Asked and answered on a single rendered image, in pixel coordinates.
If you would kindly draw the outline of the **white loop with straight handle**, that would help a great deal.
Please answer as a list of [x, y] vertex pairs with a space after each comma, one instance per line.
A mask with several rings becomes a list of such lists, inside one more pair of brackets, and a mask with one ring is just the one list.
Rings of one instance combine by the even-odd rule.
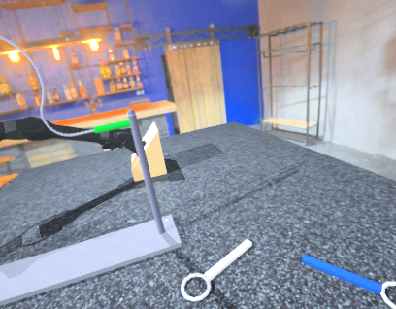
[[[209, 295], [210, 290], [211, 290], [211, 280], [219, 274], [221, 270], [226, 268], [229, 264], [231, 264], [236, 258], [238, 258], [244, 251], [246, 251], [250, 246], [252, 245], [252, 242], [250, 243], [248, 240], [246, 240], [243, 244], [241, 244], [239, 247], [236, 247], [232, 252], [230, 252], [222, 261], [220, 261], [216, 266], [214, 266], [211, 270], [208, 270], [205, 274], [202, 273], [193, 273], [188, 275], [182, 282], [181, 284], [181, 292], [182, 295], [184, 296], [185, 299], [190, 300], [190, 301], [199, 301], [204, 299], [207, 295]], [[189, 295], [186, 295], [184, 292], [184, 285], [186, 282], [193, 277], [202, 277], [207, 281], [208, 288], [206, 292], [201, 295], [201, 296], [196, 296], [192, 297]]]

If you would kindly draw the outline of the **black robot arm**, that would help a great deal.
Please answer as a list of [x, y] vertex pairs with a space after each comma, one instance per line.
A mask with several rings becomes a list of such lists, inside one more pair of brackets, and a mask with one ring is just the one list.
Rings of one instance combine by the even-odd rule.
[[[82, 133], [91, 129], [77, 128], [53, 124], [47, 120], [49, 126], [55, 131], [72, 135]], [[0, 142], [1, 140], [28, 140], [28, 141], [45, 141], [49, 139], [69, 139], [86, 142], [95, 142], [102, 145], [102, 149], [127, 148], [137, 156], [132, 129], [113, 129], [100, 133], [88, 132], [75, 136], [60, 136], [52, 132], [43, 122], [42, 119], [27, 117], [25, 119], [8, 120], [0, 122]]]

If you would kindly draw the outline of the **white hoop with blue handle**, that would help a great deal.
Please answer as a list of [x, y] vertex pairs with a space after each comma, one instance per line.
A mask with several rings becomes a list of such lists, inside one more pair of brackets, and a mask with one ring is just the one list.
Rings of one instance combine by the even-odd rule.
[[302, 262], [309, 266], [313, 266], [321, 271], [325, 271], [333, 276], [337, 276], [343, 280], [347, 280], [352, 284], [365, 288], [366, 290], [371, 290], [372, 292], [379, 293], [383, 297], [383, 300], [386, 302], [386, 304], [390, 305], [390, 307], [392, 307], [393, 309], [396, 309], [395, 304], [391, 303], [391, 301], [388, 300], [388, 297], [385, 295], [385, 289], [388, 288], [388, 286], [396, 286], [396, 282], [387, 281], [384, 284], [379, 284], [375, 281], [370, 281], [367, 278], [363, 278], [361, 276], [358, 276], [357, 274], [352, 274], [351, 272], [343, 270], [335, 265], [332, 266], [331, 264], [328, 264], [322, 260], [315, 259], [308, 255], [303, 255]]

